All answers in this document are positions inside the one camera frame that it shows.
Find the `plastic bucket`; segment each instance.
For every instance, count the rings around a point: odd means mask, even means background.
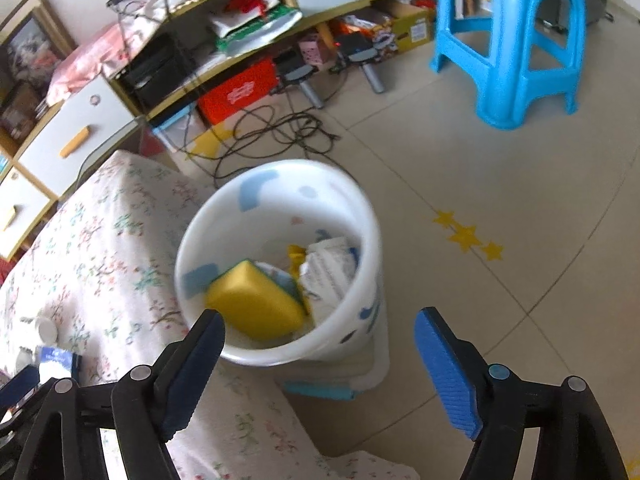
[[[342,303],[300,339],[261,348],[227,325],[222,357],[242,365],[334,360],[362,348],[384,307],[380,228],[369,200],[346,174],[310,160],[254,168],[217,191],[191,221],[178,250],[175,285],[189,326],[216,276],[250,258],[289,267],[287,247],[345,236],[359,253]]]

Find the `star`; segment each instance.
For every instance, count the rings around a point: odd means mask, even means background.
[[[463,253],[466,253],[471,248],[471,246],[482,245],[482,242],[476,237],[475,225],[469,227],[464,227],[461,225],[460,227],[458,227],[456,234],[450,236],[448,240],[460,244],[460,249],[462,249]]]
[[[440,224],[443,229],[447,229],[449,227],[455,227],[458,222],[453,219],[453,215],[455,214],[453,211],[436,211],[438,213],[438,217],[433,219],[433,222],[436,224]]]
[[[502,259],[502,249],[504,247],[502,247],[501,245],[498,245],[496,243],[494,243],[493,241],[490,241],[487,245],[485,245],[484,247],[480,248],[480,250],[486,254],[486,260],[488,262],[490,262],[491,260],[501,260]]]
[[[187,160],[193,155],[215,157],[220,148],[220,141],[227,140],[233,136],[232,130],[225,128],[225,123],[216,124],[200,136],[196,137],[193,145],[187,154]]]

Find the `stool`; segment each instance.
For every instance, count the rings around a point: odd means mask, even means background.
[[[455,19],[453,0],[438,0],[435,56],[431,68],[439,72],[444,58],[467,72],[478,87],[476,113],[496,128],[517,128],[534,99],[565,94],[566,111],[577,110],[575,96],[582,70],[586,29],[584,0],[570,0],[566,47],[535,29],[542,0],[493,0],[492,17]],[[454,34],[490,30],[487,57],[458,40]],[[537,45],[554,56],[562,68],[529,70],[531,47]]]

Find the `floral bedsheet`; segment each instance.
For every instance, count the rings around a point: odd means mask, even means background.
[[[191,218],[211,195],[164,166],[116,152],[53,217],[0,289],[0,367],[14,371],[21,316],[47,316],[58,345],[82,355],[83,385],[116,381],[153,363],[188,331],[174,263]],[[125,478],[113,431],[110,478]],[[191,423],[168,444],[193,480],[417,479],[364,452],[321,456],[268,377],[219,362]]]

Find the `cabinet drawer handle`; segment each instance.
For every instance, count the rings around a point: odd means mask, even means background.
[[[6,231],[6,229],[11,225],[11,222],[14,221],[15,215],[18,213],[15,205],[8,207],[5,211],[0,215],[0,230]]]
[[[77,150],[87,139],[89,138],[89,127],[85,126],[78,134],[71,139],[62,150],[60,150],[60,157],[67,158],[75,150]]]

